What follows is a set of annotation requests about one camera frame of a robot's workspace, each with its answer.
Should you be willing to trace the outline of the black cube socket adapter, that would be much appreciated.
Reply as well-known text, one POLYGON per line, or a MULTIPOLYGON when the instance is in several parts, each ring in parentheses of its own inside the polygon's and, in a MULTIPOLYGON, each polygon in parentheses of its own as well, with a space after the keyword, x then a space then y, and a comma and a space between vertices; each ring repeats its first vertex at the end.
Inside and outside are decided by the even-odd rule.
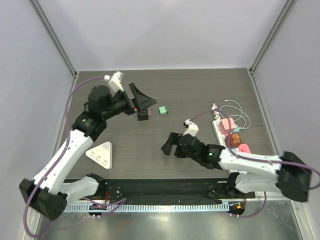
POLYGON ((152 114, 150 111, 139 111, 136 113, 138 121, 147 121, 149 120, 150 115, 152 114))

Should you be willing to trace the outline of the green USB charger plug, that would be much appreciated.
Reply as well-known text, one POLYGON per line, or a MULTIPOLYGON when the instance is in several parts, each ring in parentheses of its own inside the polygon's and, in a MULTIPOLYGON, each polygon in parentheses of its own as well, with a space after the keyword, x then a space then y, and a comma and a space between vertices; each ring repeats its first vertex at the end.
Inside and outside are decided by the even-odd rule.
POLYGON ((158 108, 160 115, 167 115, 170 111, 168 106, 161 106, 158 108))

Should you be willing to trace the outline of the white power strip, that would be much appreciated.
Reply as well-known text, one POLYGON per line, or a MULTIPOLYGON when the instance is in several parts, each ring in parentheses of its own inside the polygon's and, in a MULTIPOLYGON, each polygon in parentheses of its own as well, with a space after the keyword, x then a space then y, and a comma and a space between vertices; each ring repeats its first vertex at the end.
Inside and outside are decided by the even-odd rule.
MULTIPOLYGON (((222 145, 222 146, 226 147, 227 146, 226 143, 225 143, 226 136, 221 134, 221 132, 220 132, 220 128, 219 128, 220 122, 221 122, 220 120, 213 120, 212 121, 212 127, 213 127, 213 130, 214 130, 214 133, 216 135, 216 138, 217 138, 217 141, 218 141, 219 145, 222 145)), ((239 172, 239 173, 243 173, 243 174, 247 173, 246 171, 243 171, 243 170, 234 170, 234 169, 228 170, 229 174, 235 173, 235 172, 239 172)))

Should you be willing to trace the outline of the brown cube adapter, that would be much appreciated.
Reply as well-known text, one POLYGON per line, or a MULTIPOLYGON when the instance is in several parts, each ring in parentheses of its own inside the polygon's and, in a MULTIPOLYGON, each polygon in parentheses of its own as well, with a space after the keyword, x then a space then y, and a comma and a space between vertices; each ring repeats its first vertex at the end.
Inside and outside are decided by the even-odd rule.
POLYGON ((224 142, 227 147, 234 149, 242 144, 242 139, 238 133, 232 133, 225 137, 224 142))

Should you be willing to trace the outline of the white triangular power socket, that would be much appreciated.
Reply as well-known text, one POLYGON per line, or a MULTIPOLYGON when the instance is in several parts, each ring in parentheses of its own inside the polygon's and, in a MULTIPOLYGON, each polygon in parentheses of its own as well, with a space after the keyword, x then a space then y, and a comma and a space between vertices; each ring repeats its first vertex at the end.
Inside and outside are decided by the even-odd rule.
POLYGON ((113 166, 113 145, 109 141, 88 149, 85 155, 106 170, 113 166))

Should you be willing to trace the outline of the pink small plug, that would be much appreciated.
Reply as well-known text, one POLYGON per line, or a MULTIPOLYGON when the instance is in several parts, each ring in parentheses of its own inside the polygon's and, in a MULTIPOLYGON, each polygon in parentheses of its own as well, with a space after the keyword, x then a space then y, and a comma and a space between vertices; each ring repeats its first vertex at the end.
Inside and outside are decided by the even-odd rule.
POLYGON ((247 154, 251 153, 249 146, 245 143, 242 143, 238 146, 238 151, 242 153, 247 153, 247 154))

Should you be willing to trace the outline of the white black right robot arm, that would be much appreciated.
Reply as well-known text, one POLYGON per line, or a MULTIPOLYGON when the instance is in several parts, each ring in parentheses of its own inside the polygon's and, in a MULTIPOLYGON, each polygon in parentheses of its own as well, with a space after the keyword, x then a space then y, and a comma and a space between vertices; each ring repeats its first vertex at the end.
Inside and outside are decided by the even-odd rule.
POLYGON ((190 134, 171 132, 161 150, 168 156, 173 146, 177 158, 190 158, 210 170, 231 170, 225 185, 231 198, 249 192, 275 192, 296 202, 308 201, 312 172, 292 152, 281 156, 233 152, 222 145, 205 144, 190 134))

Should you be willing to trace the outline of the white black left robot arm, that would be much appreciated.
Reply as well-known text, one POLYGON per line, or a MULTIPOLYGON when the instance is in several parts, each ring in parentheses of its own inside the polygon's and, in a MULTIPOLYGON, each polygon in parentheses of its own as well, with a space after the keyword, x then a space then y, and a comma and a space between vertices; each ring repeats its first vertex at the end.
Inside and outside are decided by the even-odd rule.
POLYGON ((86 196, 100 200, 106 195, 102 178, 89 174, 83 179, 62 188, 62 184, 81 155, 107 128, 107 120, 121 113, 128 116, 156 104, 156 100, 129 84, 133 94, 130 99, 125 90, 112 83, 92 88, 84 111, 67 129, 67 138, 45 168, 32 180, 23 179, 19 190, 27 208, 32 208, 50 221, 56 220, 67 204, 86 196))

